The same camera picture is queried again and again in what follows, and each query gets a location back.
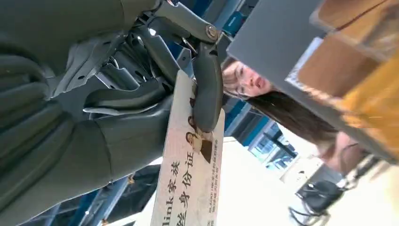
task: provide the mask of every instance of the blue steel beam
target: blue steel beam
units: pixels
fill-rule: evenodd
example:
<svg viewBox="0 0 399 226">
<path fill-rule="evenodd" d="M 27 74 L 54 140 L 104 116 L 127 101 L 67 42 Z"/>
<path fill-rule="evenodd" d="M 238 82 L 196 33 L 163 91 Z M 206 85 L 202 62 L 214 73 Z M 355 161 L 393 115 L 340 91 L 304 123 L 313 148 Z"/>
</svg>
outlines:
<svg viewBox="0 0 399 226">
<path fill-rule="evenodd" d="M 93 203 L 96 202 L 100 193 L 101 189 L 98 189 L 81 197 L 79 208 L 76 210 L 68 226 L 82 226 L 87 216 L 86 211 L 90 212 Z"/>
<path fill-rule="evenodd" d="M 53 224 L 54 219 L 56 218 L 58 211 L 60 210 L 61 204 L 55 205 L 51 210 L 49 211 L 50 217 L 47 218 L 46 222 L 44 223 L 44 226 L 51 226 Z"/>
<path fill-rule="evenodd" d="M 111 211 L 115 207 L 116 203 L 119 201 L 126 187 L 128 186 L 128 177 L 122 178 L 115 182 L 111 193 L 108 198 L 103 202 L 101 207 L 98 209 L 93 217 L 91 226 L 100 226 L 102 220 L 106 220 L 111 214 Z"/>
</svg>

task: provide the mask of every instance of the orange object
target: orange object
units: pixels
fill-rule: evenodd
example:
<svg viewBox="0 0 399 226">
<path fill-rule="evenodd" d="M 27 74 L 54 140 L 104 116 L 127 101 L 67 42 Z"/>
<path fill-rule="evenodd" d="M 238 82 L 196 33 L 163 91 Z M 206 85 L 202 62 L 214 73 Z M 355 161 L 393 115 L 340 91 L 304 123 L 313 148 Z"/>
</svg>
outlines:
<svg viewBox="0 0 399 226">
<path fill-rule="evenodd" d="M 348 92 L 343 119 L 384 144 L 399 159 L 399 51 Z"/>
</svg>

